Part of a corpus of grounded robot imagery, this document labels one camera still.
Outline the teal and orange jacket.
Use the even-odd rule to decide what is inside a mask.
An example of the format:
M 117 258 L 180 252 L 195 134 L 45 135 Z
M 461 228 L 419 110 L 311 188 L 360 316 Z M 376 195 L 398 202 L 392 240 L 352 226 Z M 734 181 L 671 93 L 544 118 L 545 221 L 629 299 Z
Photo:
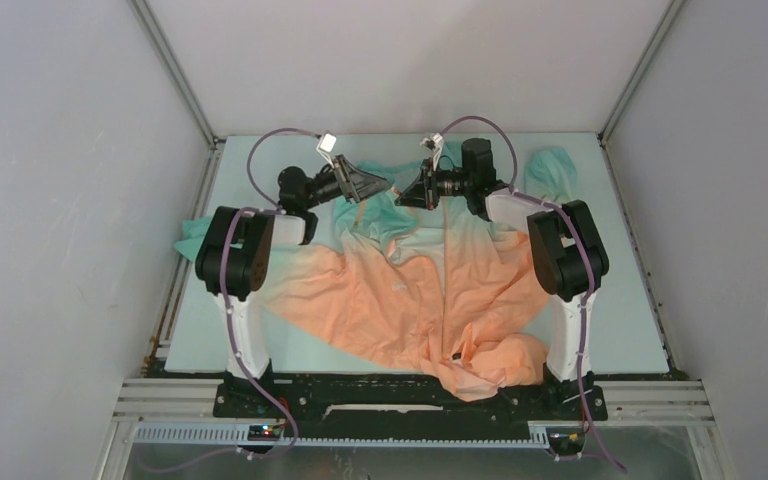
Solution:
M 550 343 L 526 327 L 551 299 L 529 236 L 471 213 L 462 197 L 434 210 L 397 206 L 421 162 L 353 163 L 391 188 L 360 203 L 321 204 L 309 244 L 273 247 L 257 291 L 260 317 L 273 314 L 373 364 L 435 377 L 464 401 L 545 383 Z M 185 222 L 175 245 L 194 271 L 213 215 Z

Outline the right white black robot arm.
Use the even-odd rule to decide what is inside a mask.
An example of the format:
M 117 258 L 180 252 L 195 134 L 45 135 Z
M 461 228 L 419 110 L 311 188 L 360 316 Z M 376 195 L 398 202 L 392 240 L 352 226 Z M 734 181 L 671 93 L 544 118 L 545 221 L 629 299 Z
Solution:
M 547 369 L 554 383 L 541 392 L 545 411 L 566 418 L 582 403 L 579 388 L 591 373 L 590 321 L 596 292 L 610 268 L 591 210 L 582 200 L 559 204 L 524 194 L 499 179 L 491 142 L 470 138 L 461 144 L 461 163 L 441 167 L 444 140 L 434 134 L 421 144 L 430 155 L 401 193 L 399 206 L 435 209 L 444 197 L 462 197 L 471 213 L 526 233 L 541 288 L 557 312 Z

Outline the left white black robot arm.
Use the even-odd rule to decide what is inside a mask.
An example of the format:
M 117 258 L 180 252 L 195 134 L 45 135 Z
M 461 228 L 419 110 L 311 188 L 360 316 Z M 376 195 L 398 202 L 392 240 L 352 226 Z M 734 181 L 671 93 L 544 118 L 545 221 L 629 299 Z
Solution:
M 195 261 L 195 272 L 224 316 L 229 343 L 227 371 L 248 380 L 237 402 L 252 416 L 264 416 L 276 403 L 275 388 L 261 379 L 271 359 L 262 339 L 257 291 L 267 279 L 275 246 L 309 244 L 318 227 L 312 209 L 342 198 L 359 203 L 390 189 L 384 177 L 366 172 L 342 155 L 310 177 L 295 166 L 277 178 L 278 207 L 219 207 Z

